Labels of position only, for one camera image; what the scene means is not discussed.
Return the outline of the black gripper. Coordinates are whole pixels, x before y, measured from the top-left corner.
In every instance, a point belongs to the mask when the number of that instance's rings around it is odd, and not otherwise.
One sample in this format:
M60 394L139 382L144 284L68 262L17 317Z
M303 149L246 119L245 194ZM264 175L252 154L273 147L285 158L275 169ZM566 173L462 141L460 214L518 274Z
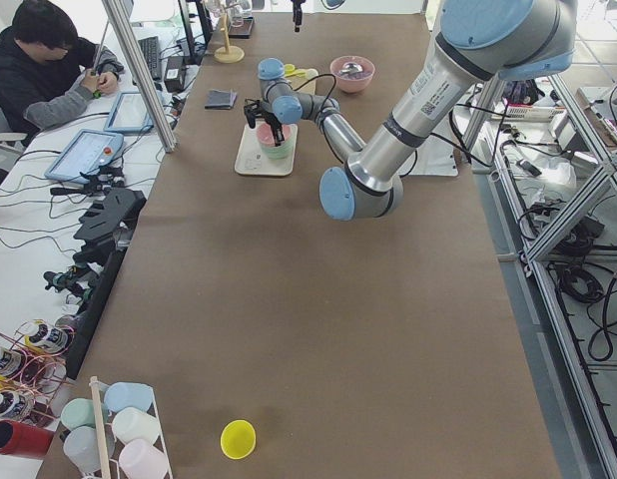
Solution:
M250 129L256 127L257 120L264 120L271 126L273 145L280 146L284 142L283 126L279 125L278 118L272 112L265 109L261 100L245 99L243 112Z
M301 30L301 26L303 24L303 4L305 0L292 0L292 13L293 13L293 23L294 23L294 31L299 32Z

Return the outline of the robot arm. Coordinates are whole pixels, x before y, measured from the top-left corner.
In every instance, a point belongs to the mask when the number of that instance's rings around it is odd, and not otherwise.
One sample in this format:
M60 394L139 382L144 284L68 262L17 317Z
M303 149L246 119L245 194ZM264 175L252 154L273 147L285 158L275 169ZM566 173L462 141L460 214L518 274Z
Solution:
M464 92L492 77L521 81L565 71L572 63L577 23L574 1L445 1L431 56L369 141L347 122L329 96L295 91L283 63L267 58L258 66L262 96L246 101L251 128L269 126L276 145L282 127L314 122L339 167L325 171L319 199L338 221L379 218L401 202L398 171L445 118Z

